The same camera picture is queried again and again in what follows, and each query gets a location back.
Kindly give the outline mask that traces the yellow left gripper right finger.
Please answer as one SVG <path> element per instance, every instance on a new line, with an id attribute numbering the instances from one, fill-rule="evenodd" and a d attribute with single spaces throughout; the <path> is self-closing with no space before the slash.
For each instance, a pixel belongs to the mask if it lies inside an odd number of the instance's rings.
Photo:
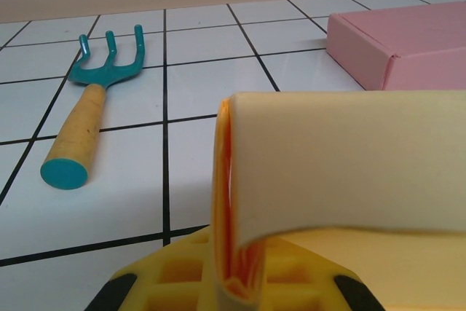
<path id="1" fill-rule="evenodd" d="M 351 270 L 282 238 L 266 242 L 261 310 L 383 310 Z"/>

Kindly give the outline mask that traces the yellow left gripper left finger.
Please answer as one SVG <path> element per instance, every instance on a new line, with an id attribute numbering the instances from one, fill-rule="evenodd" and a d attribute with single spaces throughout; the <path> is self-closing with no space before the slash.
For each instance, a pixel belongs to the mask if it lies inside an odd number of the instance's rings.
<path id="1" fill-rule="evenodd" d="M 185 235 L 115 272 L 87 310 L 216 310 L 210 228 Z"/>

